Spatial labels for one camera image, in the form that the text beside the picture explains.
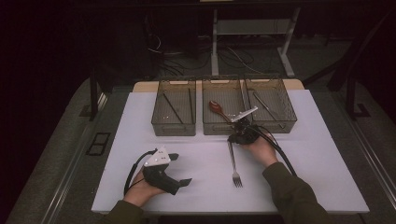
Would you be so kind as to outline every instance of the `table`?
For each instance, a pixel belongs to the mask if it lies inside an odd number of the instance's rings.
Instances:
[[[117,200],[122,199],[126,177],[137,158],[155,147],[166,146],[169,153],[179,154],[179,158],[170,163],[166,173],[176,180],[192,178],[192,181],[175,196],[163,194],[153,198],[144,206],[147,215],[276,213],[270,187],[262,177],[262,166],[248,152],[234,146],[237,170],[244,185],[243,188],[236,188],[232,181],[233,167],[226,143],[228,136],[203,135],[199,82],[196,135],[155,136],[150,121],[156,85],[156,82],[140,82],[130,93],[92,211],[108,213]],[[328,212],[368,212],[312,95],[302,89],[297,79],[285,80],[285,86],[298,120],[290,133],[277,133],[275,138],[297,175],[311,185],[318,202]]]

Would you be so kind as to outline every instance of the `dark background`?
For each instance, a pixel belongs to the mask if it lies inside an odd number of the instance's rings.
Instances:
[[[150,40],[142,22],[147,12],[88,15],[76,14],[72,6],[67,0],[3,0],[0,5],[1,223],[7,220],[70,98],[93,68],[104,91],[155,74],[153,58],[145,47]],[[380,6],[375,10],[303,7],[295,35],[353,37],[368,24],[373,11],[381,14],[387,8],[385,1]],[[194,37],[211,35],[211,13],[176,10],[166,16],[159,10],[154,14],[162,19],[156,23],[156,34],[165,42],[168,39],[171,46],[178,43],[178,48],[191,55],[196,53]],[[222,16],[233,14],[229,11]],[[363,83],[372,84],[372,95],[394,120],[395,106],[389,102],[396,96],[391,56],[395,52],[395,18],[393,13],[355,69]]]

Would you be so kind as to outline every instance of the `person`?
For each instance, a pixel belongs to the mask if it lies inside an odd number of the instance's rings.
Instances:
[[[291,175],[286,166],[278,161],[274,148],[262,137],[254,143],[241,146],[250,151],[264,166],[262,175],[268,181],[274,205],[287,224],[332,223],[331,217],[318,203],[312,188],[301,178]],[[133,183],[143,178],[140,171]],[[135,224],[143,215],[141,207],[163,190],[152,187],[145,181],[128,190],[122,201],[118,201],[108,215],[99,223]]]

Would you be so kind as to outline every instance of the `fork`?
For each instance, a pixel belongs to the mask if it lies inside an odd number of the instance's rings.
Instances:
[[[230,141],[227,141],[228,143],[228,149],[230,149],[230,155],[231,155],[231,161],[233,162],[233,183],[237,188],[242,188],[242,180],[239,174],[236,172],[236,167],[235,167],[235,159],[233,157],[233,144]]]

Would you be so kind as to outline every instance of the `wooden edge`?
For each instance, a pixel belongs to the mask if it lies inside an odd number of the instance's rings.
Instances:
[[[299,79],[283,79],[286,90],[304,90],[303,83]],[[197,80],[197,89],[201,89],[202,81]],[[156,92],[158,81],[143,81],[134,84],[133,92]]]

